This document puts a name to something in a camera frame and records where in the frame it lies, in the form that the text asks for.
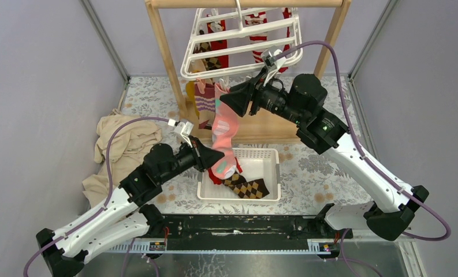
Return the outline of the wooden hanger stand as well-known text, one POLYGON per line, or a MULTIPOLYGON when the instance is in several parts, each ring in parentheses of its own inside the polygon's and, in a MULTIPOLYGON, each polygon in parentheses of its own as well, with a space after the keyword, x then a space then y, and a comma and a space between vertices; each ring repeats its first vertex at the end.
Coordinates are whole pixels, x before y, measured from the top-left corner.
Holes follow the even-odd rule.
MULTIPOLYGON (((159 9, 183 8, 334 8, 332 21, 329 25, 324 42, 331 46, 341 31, 343 22, 352 1, 145 1, 152 30, 157 40, 161 57, 173 89, 182 119, 194 119, 194 107, 186 106, 185 96, 180 87, 178 74, 170 52, 169 43, 162 24, 159 9)), ((252 118, 241 119, 241 129, 235 136, 236 143, 294 143, 297 127, 284 123, 269 111, 252 118)))

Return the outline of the red snowflake santa sock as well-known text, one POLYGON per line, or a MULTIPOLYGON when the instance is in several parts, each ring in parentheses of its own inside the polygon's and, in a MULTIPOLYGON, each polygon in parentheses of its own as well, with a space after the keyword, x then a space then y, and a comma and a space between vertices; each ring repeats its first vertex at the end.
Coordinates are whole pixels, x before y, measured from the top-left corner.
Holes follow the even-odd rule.
MULTIPOLYGON (((232 167, 233 169, 233 174, 234 173, 242 173, 242 168, 239 164, 239 161, 237 160, 237 158, 235 158, 235 161, 236 161, 236 164, 232 167)), ((214 175, 212 169, 208 169, 208 176, 209 178, 213 181, 214 184, 216 185, 222 185, 223 183, 223 180, 222 179, 219 179, 217 176, 214 175)))

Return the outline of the pink patterned sock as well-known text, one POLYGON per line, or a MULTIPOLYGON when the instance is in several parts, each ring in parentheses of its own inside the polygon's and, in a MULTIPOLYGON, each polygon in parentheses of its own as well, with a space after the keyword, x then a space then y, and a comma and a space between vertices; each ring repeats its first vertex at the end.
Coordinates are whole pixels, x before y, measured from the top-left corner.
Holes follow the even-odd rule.
POLYGON ((219 83, 215 84, 215 118, 212 127, 213 149, 223 152, 225 157, 211 168, 219 179, 228 179, 233 175, 232 167, 236 164, 232 147, 232 138, 239 129, 239 116, 220 100, 227 91, 219 83))

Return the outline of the pink purple striped sock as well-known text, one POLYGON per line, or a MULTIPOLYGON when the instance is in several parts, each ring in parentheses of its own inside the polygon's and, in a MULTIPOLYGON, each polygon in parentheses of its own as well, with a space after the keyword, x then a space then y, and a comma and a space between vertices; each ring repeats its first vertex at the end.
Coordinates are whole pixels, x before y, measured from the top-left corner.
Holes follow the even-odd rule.
POLYGON ((195 105, 199 112, 199 129, 211 129, 215 118, 215 86, 206 80, 195 81, 195 105))

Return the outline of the white plastic basket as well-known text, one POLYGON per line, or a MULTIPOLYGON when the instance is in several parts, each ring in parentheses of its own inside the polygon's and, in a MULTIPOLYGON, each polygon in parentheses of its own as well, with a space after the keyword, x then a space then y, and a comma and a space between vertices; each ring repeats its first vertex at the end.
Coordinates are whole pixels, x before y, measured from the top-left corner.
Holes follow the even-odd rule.
POLYGON ((215 184, 207 172, 198 176, 197 197, 211 204, 257 204, 272 205, 281 200, 279 153, 274 148, 234 148, 234 155, 241 166, 241 176, 249 185, 262 184, 267 195, 253 199, 237 196, 228 186, 215 184))

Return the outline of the mustard yellow sock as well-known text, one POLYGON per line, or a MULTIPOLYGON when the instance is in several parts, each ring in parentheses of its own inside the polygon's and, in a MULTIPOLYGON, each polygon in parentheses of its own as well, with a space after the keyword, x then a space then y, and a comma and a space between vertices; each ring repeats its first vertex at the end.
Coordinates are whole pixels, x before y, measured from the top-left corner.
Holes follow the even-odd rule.
POLYGON ((195 114, 197 117, 199 117, 199 111, 196 107, 196 101, 195 101, 195 82, 194 81, 188 81, 185 85, 185 91, 188 97, 188 100, 193 104, 194 109, 195 109, 195 114))

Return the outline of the brown yellow argyle sock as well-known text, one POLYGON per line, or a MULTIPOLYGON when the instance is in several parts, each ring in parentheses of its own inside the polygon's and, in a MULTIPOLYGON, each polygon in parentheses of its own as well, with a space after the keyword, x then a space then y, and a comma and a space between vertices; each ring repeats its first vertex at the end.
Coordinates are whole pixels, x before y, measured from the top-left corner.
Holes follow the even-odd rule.
POLYGON ((247 181, 241 174, 234 173, 222 184, 241 199, 263 199, 270 194, 263 178, 247 181))

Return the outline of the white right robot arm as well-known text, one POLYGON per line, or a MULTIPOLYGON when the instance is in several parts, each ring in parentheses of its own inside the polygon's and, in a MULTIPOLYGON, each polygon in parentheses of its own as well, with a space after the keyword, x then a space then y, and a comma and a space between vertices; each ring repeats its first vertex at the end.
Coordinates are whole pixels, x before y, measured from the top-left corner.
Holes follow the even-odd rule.
POLYGON ((353 141, 349 127, 338 116, 323 108, 327 90, 314 74, 300 74, 293 79, 289 91, 264 82, 266 71, 248 81, 232 86, 220 97, 240 117, 255 115, 262 108, 297 126, 300 141, 317 154, 336 163, 372 198, 365 204, 327 204, 318 214, 315 230, 329 238, 337 230, 369 229, 388 241, 404 234, 419 209, 409 196, 424 202, 429 192, 423 186, 411 186, 400 181, 379 163, 368 164, 374 158, 353 141))

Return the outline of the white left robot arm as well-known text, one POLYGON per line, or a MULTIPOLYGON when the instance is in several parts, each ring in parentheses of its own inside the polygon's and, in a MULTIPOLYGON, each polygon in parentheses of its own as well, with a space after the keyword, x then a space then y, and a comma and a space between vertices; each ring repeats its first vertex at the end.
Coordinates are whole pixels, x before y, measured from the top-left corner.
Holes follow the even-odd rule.
POLYGON ((76 276, 98 254, 141 236, 165 235, 165 221, 149 201, 162 185, 188 169, 203 172, 224 157, 220 151, 189 137, 178 152, 168 144, 156 144, 104 202, 66 226, 43 229, 36 239, 52 276, 76 276))

